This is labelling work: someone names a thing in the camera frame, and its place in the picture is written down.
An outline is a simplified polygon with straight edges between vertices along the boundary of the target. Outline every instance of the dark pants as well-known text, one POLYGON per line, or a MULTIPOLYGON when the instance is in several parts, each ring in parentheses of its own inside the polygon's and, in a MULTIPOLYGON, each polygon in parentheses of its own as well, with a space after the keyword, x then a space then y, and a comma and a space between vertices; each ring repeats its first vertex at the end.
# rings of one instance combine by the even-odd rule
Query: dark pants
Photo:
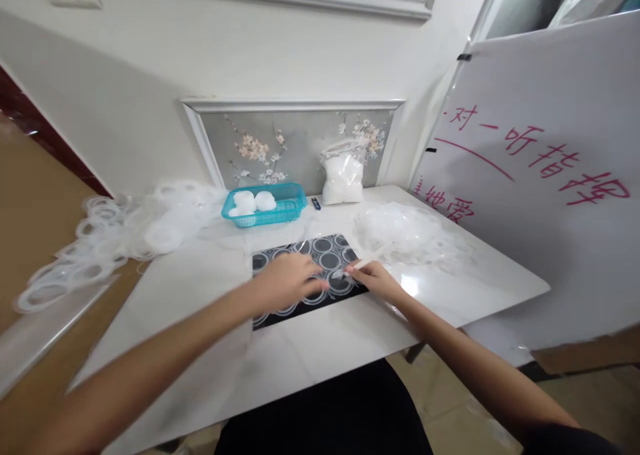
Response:
POLYGON ((411 396, 386 360, 238 415, 215 455, 433 455, 411 396))

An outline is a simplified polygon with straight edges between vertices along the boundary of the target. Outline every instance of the blue plastic basket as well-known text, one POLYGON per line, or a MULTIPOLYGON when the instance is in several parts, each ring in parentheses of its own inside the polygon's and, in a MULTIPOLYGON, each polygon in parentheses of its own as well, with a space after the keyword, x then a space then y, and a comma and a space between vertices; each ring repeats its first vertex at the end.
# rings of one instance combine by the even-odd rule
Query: blue plastic basket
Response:
POLYGON ((307 196, 298 183, 279 183, 277 185, 260 185, 256 187, 238 188, 233 190, 225 201, 222 216, 230 219, 240 228, 269 225, 270 223, 283 223, 300 218, 302 209, 307 206, 307 196), (277 206, 271 211, 256 211, 253 215, 241 217, 229 216, 229 210, 235 207, 233 195, 238 191, 250 191, 255 196, 260 191, 270 191, 275 198, 277 206))

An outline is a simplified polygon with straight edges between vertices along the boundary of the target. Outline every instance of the floor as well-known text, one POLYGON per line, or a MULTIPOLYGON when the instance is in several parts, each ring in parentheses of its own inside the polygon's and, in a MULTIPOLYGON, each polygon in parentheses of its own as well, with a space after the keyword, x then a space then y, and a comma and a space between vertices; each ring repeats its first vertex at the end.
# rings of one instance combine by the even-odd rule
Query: floor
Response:
MULTIPOLYGON (((387 357, 405 383, 435 455, 519 454, 522 447, 490 417, 452 371, 427 347, 413 365, 404 352, 387 357)), ((582 425, 640 453, 640 370, 632 366, 539 384, 582 425)), ((213 455, 220 425, 191 434, 175 455, 213 455)), ((148 450, 141 455, 160 455, 148 450)))

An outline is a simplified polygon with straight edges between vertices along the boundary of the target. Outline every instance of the flower painting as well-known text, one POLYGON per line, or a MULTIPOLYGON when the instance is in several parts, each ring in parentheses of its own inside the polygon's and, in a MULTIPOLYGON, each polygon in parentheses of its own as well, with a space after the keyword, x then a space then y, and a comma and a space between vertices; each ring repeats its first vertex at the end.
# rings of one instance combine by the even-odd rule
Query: flower painting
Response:
POLYGON ((345 138, 367 141, 363 185, 375 186, 395 110, 229 111, 202 113, 215 163, 227 189, 300 183, 322 192, 319 154, 345 138))

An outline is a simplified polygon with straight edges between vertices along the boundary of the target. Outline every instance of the white marble table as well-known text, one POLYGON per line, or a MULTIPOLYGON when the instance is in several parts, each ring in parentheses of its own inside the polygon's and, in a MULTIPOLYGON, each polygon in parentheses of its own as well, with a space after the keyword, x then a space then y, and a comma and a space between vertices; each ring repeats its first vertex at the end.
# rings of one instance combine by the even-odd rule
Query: white marble table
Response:
MULTIPOLYGON (((395 186, 365 190, 365 202, 426 207, 395 186)), ((94 349, 76 381, 251 276, 251 253, 342 233, 358 254, 352 227, 358 204, 309 203, 300 220, 238 229, 223 221, 187 247, 154 261, 94 349)), ((421 303, 454 326, 483 318, 549 289, 547 283, 453 222, 480 260, 480 276, 393 267, 421 303)), ((132 454, 220 422, 416 344, 404 320, 371 294, 320 308, 255 333, 235 330, 199 358, 106 454, 132 454)))

